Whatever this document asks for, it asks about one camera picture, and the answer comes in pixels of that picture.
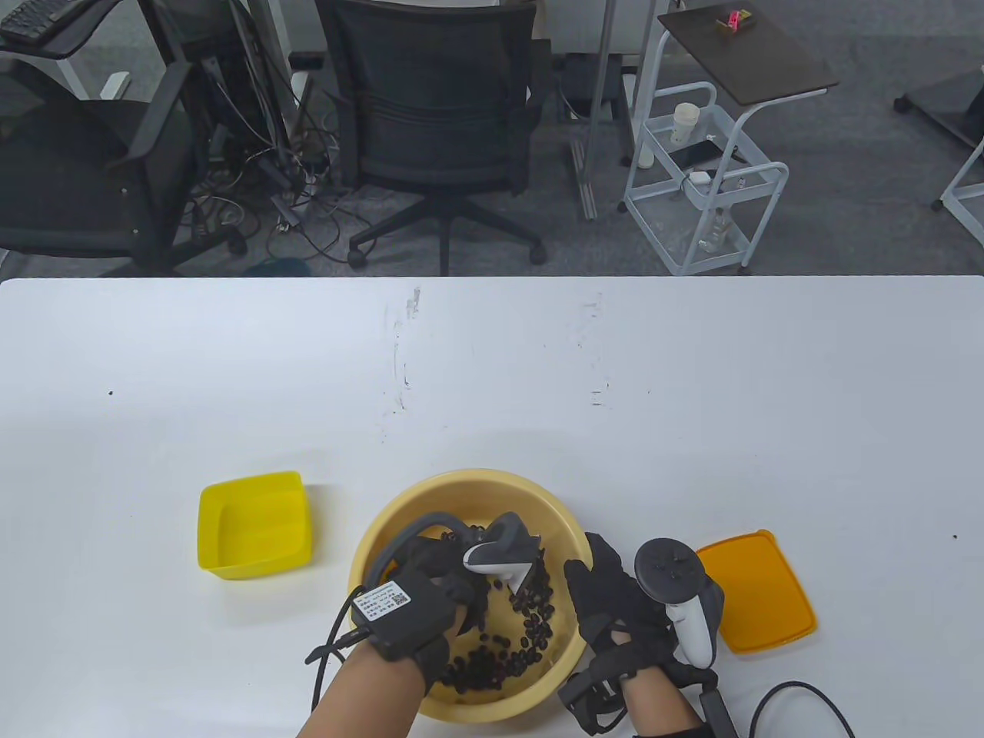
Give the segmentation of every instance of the metal pole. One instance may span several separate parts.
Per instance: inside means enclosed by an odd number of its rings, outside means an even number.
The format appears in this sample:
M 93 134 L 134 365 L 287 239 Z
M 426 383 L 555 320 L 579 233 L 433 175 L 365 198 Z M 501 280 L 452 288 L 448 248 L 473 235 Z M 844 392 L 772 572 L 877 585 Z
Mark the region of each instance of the metal pole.
M 598 129 L 598 118 L 601 112 L 601 97 L 605 92 L 605 76 L 608 71 L 608 50 L 612 45 L 612 30 L 615 21 L 615 6 L 618 0 L 605 0 L 605 18 L 601 24 L 601 48 L 598 51 L 598 75 L 594 81 L 594 97 L 591 98 L 591 119 L 587 124 L 587 142 L 584 144 L 584 169 L 581 180 L 587 183 L 591 175 L 591 165 L 594 163 L 596 146 L 595 134 Z

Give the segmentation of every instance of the yellow plastic container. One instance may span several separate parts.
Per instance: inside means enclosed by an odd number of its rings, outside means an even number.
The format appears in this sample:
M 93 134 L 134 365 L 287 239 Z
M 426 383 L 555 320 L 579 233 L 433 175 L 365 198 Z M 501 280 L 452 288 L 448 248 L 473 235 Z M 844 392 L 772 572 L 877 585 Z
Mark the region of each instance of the yellow plastic container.
M 311 509 L 296 471 L 213 484 L 198 508 L 198 565 L 224 580 L 267 577 L 310 563 Z
M 722 540 L 697 554 L 724 590 L 721 636 L 733 652 L 785 646 L 817 630 L 810 600 L 768 530 Z
M 407 525 L 427 513 L 445 512 L 469 525 L 489 525 L 503 513 L 517 513 L 529 532 L 542 536 L 544 563 L 553 588 L 556 608 L 550 621 L 554 635 L 543 660 L 521 677 L 506 680 L 501 692 L 467 692 L 459 695 L 440 682 L 420 707 L 421 713 L 446 722 L 495 722 L 526 712 L 554 697 L 584 653 L 578 635 L 578 619 L 564 579 L 564 562 L 581 559 L 591 566 L 591 549 L 584 531 L 560 500 L 538 484 L 504 471 L 471 469 L 435 476 L 410 487 L 390 503 L 362 537 L 349 576 L 349 588 L 362 579 L 384 546 Z M 437 536 L 441 529 L 427 534 Z M 486 631 L 517 643 L 524 635 L 523 615 L 513 612 L 509 591 L 489 591 Z M 478 648 L 478 631 L 472 629 L 455 642 L 452 657 Z

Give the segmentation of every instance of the white cart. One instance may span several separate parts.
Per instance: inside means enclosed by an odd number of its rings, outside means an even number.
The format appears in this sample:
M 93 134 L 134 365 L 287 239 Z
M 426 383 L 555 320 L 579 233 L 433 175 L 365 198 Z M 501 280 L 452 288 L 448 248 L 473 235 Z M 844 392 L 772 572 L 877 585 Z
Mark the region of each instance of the white cart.
M 679 148 L 670 144 L 673 116 L 648 118 L 642 125 L 636 144 L 636 153 L 625 190 L 624 207 L 632 214 L 671 274 L 695 275 L 735 264 L 741 264 L 744 268 L 748 266 L 763 231 L 769 224 L 769 219 L 789 177 L 789 167 L 781 161 L 770 160 L 743 131 L 743 128 L 749 118 L 764 107 L 815 97 L 824 94 L 827 89 L 793 94 L 751 105 L 735 121 L 717 104 L 717 88 L 711 82 L 695 82 L 662 90 L 656 89 L 659 67 L 669 37 L 670 31 L 665 31 L 655 49 L 655 64 L 651 65 L 648 75 L 640 81 L 639 104 L 657 97 L 706 90 L 707 105 L 701 108 L 700 122 L 689 143 L 696 143 L 703 139 L 716 141 L 724 149 L 724 155 L 718 164 L 709 165 L 716 166 L 716 174 L 712 181 L 704 185 L 695 184 L 690 179 L 690 172 L 681 170 L 670 158 L 670 154 Z M 637 186 L 640 155 L 645 147 L 651 148 L 656 161 L 662 165 L 669 179 Z M 745 159 L 747 163 L 740 163 L 736 160 L 736 155 Z M 702 239 L 710 231 L 716 209 L 761 198 L 768 198 L 769 203 L 751 237 L 743 232 L 737 223 L 732 222 L 723 243 L 715 249 L 714 253 L 706 253 L 700 248 Z M 656 215 L 652 206 L 657 203 L 664 212 L 669 207 L 675 211 L 675 214 L 671 217 Z
M 933 210 L 940 211 L 946 208 L 953 214 L 964 228 L 970 231 L 970 235 L 976 238 L 981 246 L 984 246 L 984 183 L 964 185 L 960 187 L 960 182 L 967 176 L 970 167 L 974 165 L 981 155 L 984 154 L 984 139 L 974 149 L 974 153 L 956 173 L 953 181 L 947 185 L 940 199 L 933 203 Z

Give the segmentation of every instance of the desk leg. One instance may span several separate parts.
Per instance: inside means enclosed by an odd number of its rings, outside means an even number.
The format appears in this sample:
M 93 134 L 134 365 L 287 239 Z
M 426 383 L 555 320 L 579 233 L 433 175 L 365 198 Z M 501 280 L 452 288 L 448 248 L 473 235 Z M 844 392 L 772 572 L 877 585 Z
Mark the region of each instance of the desk leg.
M 608 50 L 611 48 L 612 28 L 615 20 L 615 6 L 618 0 L 605 0 L 605 18 L 601 25 L 601 48 L 598 50 L 598 74 L 594 81 L 594 96 L 591 98 L 591 118 L 587 124 L 587 140 L 583 142 L 578 135 L 571 141 L 571 154 L 574 156 L 574 170 L 578 177 L 578 190 L 584 217 L 594 220 L 598 209 L 591 189 L 591 166 L 596 149 L 596 133 L 601 111 L 601 96 L 605 91 L 605 72 L 608 69 Z
M 68 85 L 68 89 L 72 91 L 72 94 L 79 100 L 91 100 L 92 95 L 86 90 L 86 86 L 82 84 L 79 73 L 72 66 L 72 61 L 70 59 L 59 59 L 55 63 L 58 65 L 58 71 L 62 73 L 62 77 L 65 78 L 65 84 Z

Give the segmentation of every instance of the yellow bowl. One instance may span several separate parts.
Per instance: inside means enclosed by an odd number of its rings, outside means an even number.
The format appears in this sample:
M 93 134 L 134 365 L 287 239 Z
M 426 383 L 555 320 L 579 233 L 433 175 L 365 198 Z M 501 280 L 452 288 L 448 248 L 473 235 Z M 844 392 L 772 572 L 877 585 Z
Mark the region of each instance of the yellow bowl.
M 442 474 L 403 492 L 373 521 L 362 537 L 349 588 L 362 584 L 368 568 L 396 535 L 413 521 L 434 512 L 451 513 L 469 525 L 489 525 L 503 513 L 517 513 L 529 532 L 542 536 L 544 563 L 553 588 L 551 604 L 556 608 L 550 621 L 553 638 L 543 660 L 530 666 L 521 677 L 506 680 L 501 692 L 467 692 L 434 685 L 420 711 L 446 722 L 495 722 L 539 705 L 556 694 L 578 665 L 584 641 L 578 635 L 578 619 L 564 579 L 564 562 L 581 559 L 591 566 L 591 550 L 581 526 L 560 500 L 538 484 L 504 471 L 470 469 Z M 426 534 L 437 536 L 439 528 Z M 518 643 L 523 615 L 513 612 L 509 591 L 489 591 L 486 631 Z M 472 629 L 455 642 L 452 657 L 465 656 L 478 648 L 478 632 Z
M 296 471 L 206 487 L 198 508 L 198 565 L 224 580 L 266 577 L 310 563 L 311 510 Z

